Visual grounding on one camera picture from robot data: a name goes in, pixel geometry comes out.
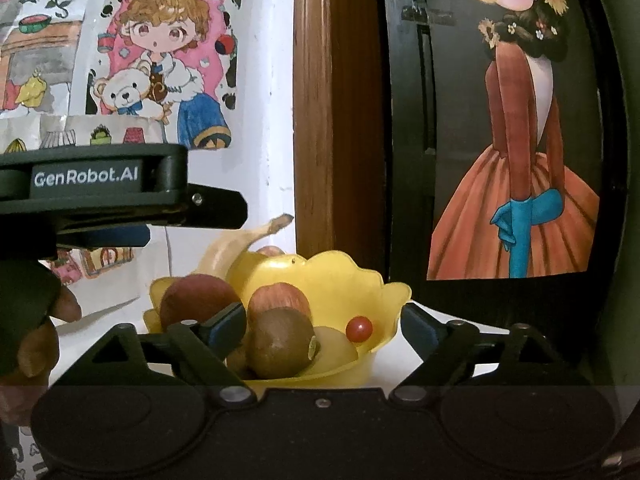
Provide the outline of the person's left hand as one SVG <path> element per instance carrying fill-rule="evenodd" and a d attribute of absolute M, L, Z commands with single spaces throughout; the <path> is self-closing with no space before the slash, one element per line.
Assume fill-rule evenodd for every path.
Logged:
<path fill-rule="evenodd" d="M 75 295 L 37 260 L 1 266 L 1 420 L 28 426 L 58 362 L 52 323 L 81 319 Z"/>

